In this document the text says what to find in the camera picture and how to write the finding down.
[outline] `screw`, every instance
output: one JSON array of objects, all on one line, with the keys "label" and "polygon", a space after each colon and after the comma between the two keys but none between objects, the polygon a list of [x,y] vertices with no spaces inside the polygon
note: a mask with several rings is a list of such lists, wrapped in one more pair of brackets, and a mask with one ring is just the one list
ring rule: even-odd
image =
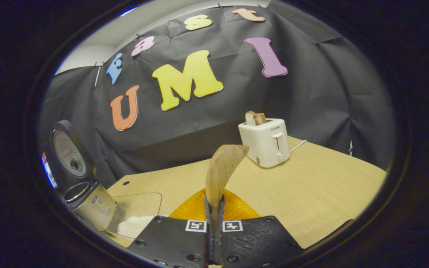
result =
[{"label": "screw", "polygon": [[139,245],[139,246],[145,246],[146,243],[143,242],[143,241],[141,241],[141,240],[137,240],[137,245]]},{"label": "screw", "polygon": [[198,256],[198,255],[189,255],[188,256],[188,260],[190,260],[190,261],[199,261],[200,260],[200,256]]},{"label": "screw", "polygon": [[229,256],[228,261],[229,262],[239,261],[239,257],[238,256]]}]

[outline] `label sticker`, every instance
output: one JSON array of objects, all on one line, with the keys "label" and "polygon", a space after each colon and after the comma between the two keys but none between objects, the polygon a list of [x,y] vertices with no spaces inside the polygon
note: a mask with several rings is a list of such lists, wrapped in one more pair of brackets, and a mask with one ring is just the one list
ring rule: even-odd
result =
[{"label": "label sticker", "polygon": [[46,153],[42,153],[42,164],[44,165],[44,171],[46,171],[46,176],[49,179],[49,183],[53,188],[57,187],[56,180],[54,179],[53,173],[49,168],[49,163],[47,162]]},{"label": "label sticker", "polygon": [[185,231],[206,233],[206,221],[189,220],[186,223]]},{"label": "label sticker", "polygon": [[92,203],[100,210],[105,212],[107,215],[109,215],[110,208],[106,204],[104,204],[104,202],[98,196],[94,197],[94,199],[92,200]]},{"label": "label sticker", "polygon": [[223,221],[223,232],[241,232],[243,223],[240,220]]}]

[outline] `black fabric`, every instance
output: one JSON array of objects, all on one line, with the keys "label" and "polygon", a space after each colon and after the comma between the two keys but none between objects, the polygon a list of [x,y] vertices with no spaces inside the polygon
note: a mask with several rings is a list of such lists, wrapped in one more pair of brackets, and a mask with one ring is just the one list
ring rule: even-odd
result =
[{"label": "black fabric", "polygon": [[[242,7],[266,21],[252,22],[231,12]],[[213,23],[185,29],[184,20],[199,14]],[[132,57],[135,44],[148,36],[155,36],[153,47]],[[259,56],[244,42],[257,36],[271,39],[287,75],[262,75]],[[199,50],[209,51],[209,64],[223,90],[201,98],[192,93],[187,102],[173,92],[180,104],[163,111],[153,71],[165,64],[182,71],[186,57]],[[123,54],[122,71],[112,85],[106,72],[118,53]],[[374,66],[334,29],[290,5],[272,1],[269,9],[237,6],[192,12],[148,31],[116,54],[101,68],[95,88],[97,68],[56,77],[49,91],[57,95],[48,95],[42,117],[46,125],[61,119],[76,125],[94,161],[105,166],[106,159],[117,179],[207,159],[222,144],[240,144],[237,124],[250,110],[284,119],[290,136],[342,153],[352,141],[354,157],[383,169],[393,152],[393,112]],[[137,120],[118,131],[109,104],[124,96],[125,118],[125,92],[134,85],[140,86]]]}]

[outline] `orange letter u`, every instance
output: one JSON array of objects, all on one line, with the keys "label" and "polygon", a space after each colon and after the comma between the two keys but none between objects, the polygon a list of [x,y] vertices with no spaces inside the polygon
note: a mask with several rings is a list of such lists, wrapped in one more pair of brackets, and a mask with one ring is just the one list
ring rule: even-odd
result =
[{"label": "orange letter u", "polygon": [[112,107],[112,120],[114,121],[114,127],[118,131],[124,131],[130,128],[133,123],[135,123],[135,120],[137,120],[137,90],[138,85],[135,85],[126,92],[130,112],[125,119],[122,118],[121,110],[121,101],[124,97],[120,95],[110,102],[110,107]]}]

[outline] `foam letter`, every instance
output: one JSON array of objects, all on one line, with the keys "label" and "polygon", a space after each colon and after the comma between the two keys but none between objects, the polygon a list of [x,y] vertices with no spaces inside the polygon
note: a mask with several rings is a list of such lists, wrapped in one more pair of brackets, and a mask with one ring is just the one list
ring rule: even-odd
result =
[{"label": "foam letter", "polygon": [[112,120],[114,121],[114,127],[118,131],[124,131],[130,128],[133,123],[135,123],[135,120],[137,120],[137,90],[138,85],[135,85],[126,92],[130,112],[125,119],[122,118],[121,110],[121,102],[124,97],[120,95],[110,102],[110,107],[112,107]]},{"label": "foam letter", "polygon": [[154,39],[155,39],[155,36],[149,36],[143,39],[142,41],[138,42],[135,45],[135,49],[131,52],[131,55],[137,56],[138,54],[140,54],[140,52],[146,51],[150,49],[150,47],[153,47],[153,45],[155,44],[155,42],[153,42]]},{"label": "foam letter", "polygon": [[241,15],[241,17],[247,19],[247,20],[251,20],[252,22],[263,22],[266,19],[264,17],[257,17],[255,15],[253,15],[254,13],[256,13],[254,10],[247,10],[247,9],[237,9],[237,10],[233,10],[232,11],[234,14],[239,14]]},{"label": "foam letter", "polygon": [[259,55],[259,58],[261,58],[261,61],[264,65],[263,75],[265,77],[274,77],[287,74],[288,70],[279,62],[279,59],[270,45],[271,40],[269,38],[250,37],[246,38],[245,42],[251,44]]},{"label": "foam letter", "polygon": [[117,81],[117,78],[119,78],[119,75],[122,72],[122,68],[119,68],[122,66],[122,61],[120,59],[121,56],[122,53],[118,53],[112,63],[110,63],[109,68],[107,68],[107,73],[112,78],[112,85]]},{"label": "foam letter", "polygon": [[187,18],[184,23],[186,24],[186,29],[192,31],[194,29],[200,29],[206,27],[212,23],[208,16],[198,15],[194,17]]},{"label": "foam letter", "polygon": [[180,100],[173,96],[172,88],[184,100],[190,100],[191,83],[194,81],[193,94],[203,97],[223,89],[223,83],[216,80],[210,64],[208,63],[209,51],[200,50],[186,57],[183,73],[170,64],[156,69],[152,76],[158,79],[162,93],[162,110],[166,111],[177,107]]}]

